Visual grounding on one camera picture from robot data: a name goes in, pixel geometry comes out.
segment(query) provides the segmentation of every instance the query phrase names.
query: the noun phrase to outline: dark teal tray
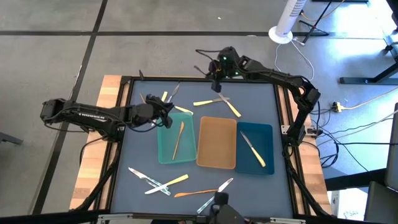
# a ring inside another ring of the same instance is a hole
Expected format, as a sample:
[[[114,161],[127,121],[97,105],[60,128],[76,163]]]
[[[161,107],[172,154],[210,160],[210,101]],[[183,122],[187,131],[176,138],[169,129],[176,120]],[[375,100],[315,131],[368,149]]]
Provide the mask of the dark teal tray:
[[[235,171],[244,174],[274,174],[274,146],[272,126],[268,124],[238,122],[236,132],[236,167]],[[241,131],[266,163],[262,167],[251,148],[242,137]]]

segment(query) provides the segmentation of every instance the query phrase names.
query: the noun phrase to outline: wooden plank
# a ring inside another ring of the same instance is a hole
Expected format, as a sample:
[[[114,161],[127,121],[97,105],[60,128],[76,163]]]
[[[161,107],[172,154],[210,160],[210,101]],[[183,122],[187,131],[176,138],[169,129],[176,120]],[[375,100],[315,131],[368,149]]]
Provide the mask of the wooden plank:
[[[97,101],[97,106],[102,106],[106,108],[114,107],[116,104],[116,99],[118,97],[118,91],[120,86],[121,76],[119,75],[106,75],[104,76],[104,80],[101,86],[101,90],[99,92],[99,97]],[[123,91],[122,105],[126,101],[127,96],[127,88]],[[288,124],[287,120],[287,110],[285,106],[285,100],[283,98],[283,91],[279,88],[280,93],[280,102],[282,115],[284,117],[285,124]],[[292,106],[292,114],[295,116],[298,113],[297,105],[295,104],[291,95],[290,104]],[[305,125],[311,125],[311,120],[308,117],[305,121]],[[88,136],[88,141],[98,138],[98,133],[90,133]],[[306,137],[304,141],[315,143],[313,138]],[[90,192],[93,190],[95,185],[99,181],[99,173],[101,171],[102,162],[104,158],[106,142],[100,141],[91,146],[87,146],[85,153],[83,155],[83,161],[81,163],[81,169],[79,170],[79,174],[76,180],[75,191],[73,193],[72,201],[70,204],[70,208],[75,208],[79,206],[85,197],[87,197]],[[114,151],[116,149],[116,145],[112,146],[111,156],[109,159],[113,159]],[[326,185],[325,180],[323,178],[322,168],[318,157],[318,151],[313,146],[308,144],[301,144],[300,147],[300,158],[302,161],[304,179],[307,188],[314,196],[315,200],[322,206],[322,208],[331,213],[331,208],[328,200],[328,196],[326,194]],[[106,184],[104,187],[103,194],[101,196],[101,204],[100,208],[104,208],[105,201],[108,196],[107,190],[109,189],[109,185]],[[295,184],[296,197],[297,197],[297,206],[299,213],[303,213],[303,203],[301,198],[301,193],[297,185]]]

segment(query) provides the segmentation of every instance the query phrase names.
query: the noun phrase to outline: teal tray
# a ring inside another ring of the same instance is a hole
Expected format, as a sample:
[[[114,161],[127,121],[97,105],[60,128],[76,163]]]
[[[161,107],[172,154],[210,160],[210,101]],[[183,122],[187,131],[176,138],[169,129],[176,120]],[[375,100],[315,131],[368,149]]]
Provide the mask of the teal tray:
[[[171,128],[157,128],[158,158],[161,164],[191,162],[197,159],[197,145],[193,131],[193,119],[190,113],[170,113],[173,119]],[[180,142],[173,160],[175,145],[180,134],[181,122],[184,122]]]
[[[248,137],[251,144],[266,163],[261,167],[241,131]],[[274,174],[274,146],[272,142],[272,126],[268,124],[238,122],[236,131],[236,172],[244,174]]]

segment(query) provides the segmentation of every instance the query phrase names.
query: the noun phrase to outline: utensil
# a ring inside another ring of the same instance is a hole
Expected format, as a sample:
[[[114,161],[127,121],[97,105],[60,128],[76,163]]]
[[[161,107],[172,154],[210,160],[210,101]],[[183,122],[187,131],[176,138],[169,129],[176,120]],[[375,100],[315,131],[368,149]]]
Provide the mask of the utensil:
[[[154,179],[151,179],[151,178],[147,177],[145,174],[143,174],[143,173],[141,173],[141,172],[139,172],[139,171],[137,171],[137,170],[135,170],[135,169],[133,169],[133,168],[130,168],[130,167],[129,167],[129,171],[131,171],[133,174],[136,174],[140,179],[144,179],[149,185],[151,185],[151,186],[153,186],[153,187],[158,187],[158,186],[161,186],[161,185],[162,185],[162,184],[159,183],[158,181],[156,181],[156,180],[154,180]],[[171,193],[168,191],[168,189],[169,189],[169,188],[166,187],[166,188],[162,189],[161,191],[162,191],[163,193],[165,193],[166,195],[170,196]]]
[[[141,93],[139,94],[139,96],[141,97],[142,103],[145,103],[145,104],[146,104],[147,102],[145,102],[145,99],[144,99],[144,97],[142,96]]]
[[[174,160],[174,157],[175,157],[175,153],[177,152],[178,144],[180,142],[180,137],[181,137],[181,133],[182,133],[183,129],[184,129],[184,122],[182,121],[181,122],[181,127],[180,127],[180,134],[178,134],[177,143],[176,143],[175,149],[174,149],[173,160]]]
[[[241,117],[242,115],[235,109],[234,106],[232,106],[232,104],[230,102],[228,102],[225,97],[221,94],[218,93],[218,95],[220,96],[221,99],[223,99],[223,101],[229,106],[229,108],[231,108],[232,112],[237,116],[237,117]]]
[[[180,110],[180,111],[182,111],[182,112],[188,112],[188,113],[191,113],[191,114],[193,114],[193,112],[192,112],[192,111],[190,111],[190,110],[187,110],[187,109],[185,109],[185,108],[182,108],[182,107],[179,107],[179,106],[174,106],[174,108],[175,108],[175,109],[177,109],[177,110]]]
[[[162,98],[161,98],[161,100],[164,102],[164,100],[166,99],[166,96],[167,96],[167,91],[164,91],[164,93],[163,93],[163,96],[162,96]],[[152,124],[150,125],[151,127],[153,127],[153,126],[155,126],[155,123],[156,123],[156,119],[153,119],[152,120]]]
[[[177,93],[178,88],[180,88],[180,82],[178,82],[177,86],[173,90],[172,95],[167,99],[166,103],[170,103],[170,101],[172,101],[172,98]]]
[[[228,186],[229,183],[231,183],[231,181],[234,180],[233,178],[230,178],[229,180],[227,180],[225,183],[223,183],[217,190],[217,192],[222,192],[226,186]],[[198,210],[197,213],[198,215],[207,207],[207,205],[209,205],[212,201],[214,200],[214,196],[212,196],[211,199],[209,199],[204,205],[202,205]]]
[[[156,191],[158,191],[158,190],[162,190],[162,189],[166,188],[166,187],[169,186],[169,185],[178,183],[178,182],[183,181],[183,180],[186,180],[186,179],[188,179],[188,174],[185,174],[185,175],[183,175],[183,176],[181,176],[181,177],[179,177],[179,178],[177,178],[177,179],[174,179],[174,180],[172,180],[172,181],[170,181],[170,182],[167,182],[166,184],[161,185],[161,186],[159,186],[159,187],[155,187],[155,188],[152,189],[152,190],[148,190],[147,192],[145,192],[145,194],[152,194],[152,193],[154,193],[154,192],[156,192]]]
[[[254,155],[256,156],[257,160],[260,162],[262,167],[266,166],[266,163],[264,162],[264,160],[261,158],[261,156],[257,153],[257,151],[253,148],[253,145],[251,144],[251,142],[249,141],[248,137],[246,137],[245,134],[243,134],[243,132],[241,131],[241,134],[244,138],[244,140],[246,140],[246,142],[248,143],[248,145],[250,146],[252,152],[254,153]]]
[[[193,105],[194,105],[194,106],[201,106],[201,105],[206,105],[206,104],[208,104],[208,103],[214,103],[214,102],[220,102],[220,101],[223,101],[223,99],[217,98],[217,99],[214,99],[214,100],[206,100],[206,101],[193,102]]]
[[[174,197],[184,197],[188,195],[194,195],[194,194],[203,194],[203,193],[209,193],[209,192],[216,192],[218,189],[213,189],[213,190],[202,190],[199,192],[192,192],[192,193],[178,193],[174,195]]]

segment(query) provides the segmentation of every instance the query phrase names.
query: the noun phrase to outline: blue table surface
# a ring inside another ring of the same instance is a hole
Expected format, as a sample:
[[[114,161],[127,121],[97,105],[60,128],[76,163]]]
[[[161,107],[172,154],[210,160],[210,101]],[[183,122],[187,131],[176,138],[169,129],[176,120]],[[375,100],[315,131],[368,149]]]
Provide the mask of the blue table surface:
[[[134,82],[131,104],[141,103],[139,94],[152,94],[161,97],[164,91],[169,96],[177,82],[138,81]],[[229,178],[234,178],[224,192],[229,193],[229,204],[245,217],[281,217],[291,218],[289,187],[282,157],[282,140],[280,124],[275,102],[274,87],[261,83],[222,83],[222,94],[230,97],[231,104],[242,114],[237,118],[224,102],[204,106],[193,106],[193,102],[212,100],[218,95],[210,89],[210,83],[182,82],[172,102],[191,110],[196,142],[198,142],[200,118],[212,116],[233,118],[237,121],[263,123],[272,126],[274,142],[274,175],[240,174],[234,170],[200,167],[193,162],[162,165],[157,157],[157,131],[135,133],[126,130],[118,176],[111,205],[112,213],[135,212],[171,215],[197,215],[196,211],[213,194],[199,194],[174,198],[180,192],[196,192],[217,189]],[[145,130],[149,124],[139,127]],[[143,174],[166,183],[172,179],[188,174],[189,178],[171,185],[171,196],[162,192],[145,195],[152,187],[132,174],[127,168],[132,167]],[[209,214],[207,207],[201,215]]]

